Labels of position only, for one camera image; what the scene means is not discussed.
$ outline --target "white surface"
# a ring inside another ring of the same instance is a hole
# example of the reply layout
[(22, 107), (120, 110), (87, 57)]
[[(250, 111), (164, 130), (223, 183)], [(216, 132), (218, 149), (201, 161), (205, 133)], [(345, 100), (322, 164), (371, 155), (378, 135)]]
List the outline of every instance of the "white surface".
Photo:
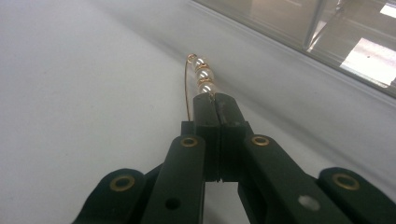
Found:
[[(0, 223), (70, 223), (109, 172), (161, 163), (191, 52), (309, 174), (396, 200), (394, 99), (189, 1), (1, 1), (0, 49)], [(235, 184), (206, 185), (205, 223), (248, 223)]]

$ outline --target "shiny bead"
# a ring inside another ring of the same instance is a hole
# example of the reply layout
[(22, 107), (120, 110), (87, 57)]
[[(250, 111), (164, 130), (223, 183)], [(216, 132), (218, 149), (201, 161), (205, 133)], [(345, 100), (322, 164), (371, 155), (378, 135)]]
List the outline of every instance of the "shiny bead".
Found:
[(196, 74), (198, 80), (209, 79), (209, 78), (211, 80), (214, 79), (213, 72), (212, 72), (212, 70), (210, 70), (210, 68), (206, 68), (206, 67), (200, 68), (200, 69), (198, 69), (198, 71), (195, 74)]
[(192, 69), (195, 70), (195, 68), (197, 66), (199, 66), (200, 64), (206, 63), (207, 64), (207, 58), (204, 57), (195, 57), (194, 59), (192, 59)]
[(210, 94), (215, 94), (217, 92), (215, 84), (212, 82), (204, 82), (198, 87), (199, 93), (209, 92)]

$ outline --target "glass panel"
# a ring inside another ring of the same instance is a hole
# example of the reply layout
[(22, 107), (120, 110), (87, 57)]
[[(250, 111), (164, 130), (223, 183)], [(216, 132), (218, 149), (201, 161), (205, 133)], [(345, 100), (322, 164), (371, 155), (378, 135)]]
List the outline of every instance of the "glass panel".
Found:
[(396, 0), (196, 0), (396, 96)]

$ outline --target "thin gold wire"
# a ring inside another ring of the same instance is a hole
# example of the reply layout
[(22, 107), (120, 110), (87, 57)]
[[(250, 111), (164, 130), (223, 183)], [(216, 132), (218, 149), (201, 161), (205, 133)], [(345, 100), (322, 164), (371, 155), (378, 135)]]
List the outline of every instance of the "thin gold wire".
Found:
[(192, 63), (191, 60), (195, 57), (196, 57), (195, 54), (190, 54), (189, 56), (187, 56), (186, 64), (184, 66), (184, 96), (186, 97), (187, 118), (189, 121), (191, 121), (191, 115), (190, 115), (189, 94), (187, 91), (187, 65), (189, 63)]

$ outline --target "pearl bead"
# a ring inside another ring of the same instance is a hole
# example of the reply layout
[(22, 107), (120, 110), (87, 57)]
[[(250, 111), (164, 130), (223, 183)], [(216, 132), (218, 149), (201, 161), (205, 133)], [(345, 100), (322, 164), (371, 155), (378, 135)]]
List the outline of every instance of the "pearl bead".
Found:
[(209, 79), (209, 78), (213, 80), (215, 78), (212, 70), (206, 67), (198, 69), (198, 71), (195, 74), (197, 76), (198, 81), (201, 79)]
[(209, 92), (210, 94), (215, 94), (216, 93), (216, 86), (215, 84), (211, 82), (204, 82), (198, 87), (198, 92), (199, 93), (206, 93)]
[(206, 63), (207, 64), (207, 58), (204, 57), (195, 57), (194, 59), (192, 59), (192, 69), (195, 70), (195, 68), (197, 66), (199, 66), (200, 64)]

